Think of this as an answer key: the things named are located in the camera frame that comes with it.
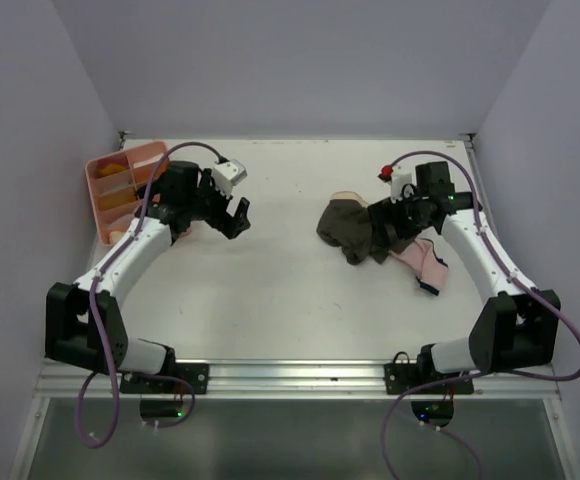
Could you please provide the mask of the olive green underwear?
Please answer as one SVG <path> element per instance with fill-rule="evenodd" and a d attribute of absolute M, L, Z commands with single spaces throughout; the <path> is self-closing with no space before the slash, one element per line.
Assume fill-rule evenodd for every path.
<path fill-rule="evenodd" d="M 316 227 L 319 238 L 339 248 L 348 264 L 356 266 L 367 258 L 382 264 L 388 252 L 373 242 L 373 227 L 367 207 L 351 198 L 333 198 Z"/>

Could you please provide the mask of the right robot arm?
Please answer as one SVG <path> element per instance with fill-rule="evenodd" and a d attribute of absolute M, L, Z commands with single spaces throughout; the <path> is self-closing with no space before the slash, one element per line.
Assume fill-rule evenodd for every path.
<path fill-rule="evenodd" d="M 413 174 L 385 166 L 379 177 L 390 184 L 391 195 L 368 208 L 374 242 L 403 252 L 420 233 L 434 229 L 457 253 L 484 303 L 467 336 L 422 348 L 415 369 L 419 387 L 434 393 L 450 382 L 451 374 L 550 363 L 558 296 L 536 290 L 501 245 L 488 239 L 490 228 L 476 195 L 456 191 L 447 163 L 421 164 Z"/>

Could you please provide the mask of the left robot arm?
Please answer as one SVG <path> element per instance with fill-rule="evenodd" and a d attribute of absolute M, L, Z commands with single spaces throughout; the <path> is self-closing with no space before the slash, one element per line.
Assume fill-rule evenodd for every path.
<path fill-rule="evenodd" d="M 51 360 L 112 376 L 142 373 L 155 392 L 171 390 L 178 379 L 172 348 L 131 337 L 121 308 L 148 267 L 192 223 L 201 221 L 234 239 L 247 230 L 249 202 L 228 211 L 233 189 L 247 176 L 235 160 L 211 168 L 172 161 L 146 188 L 147 206 L 128 230 L 88 272 L 71 284 L 55 283 L 46 296 L 45 355 Z"/>

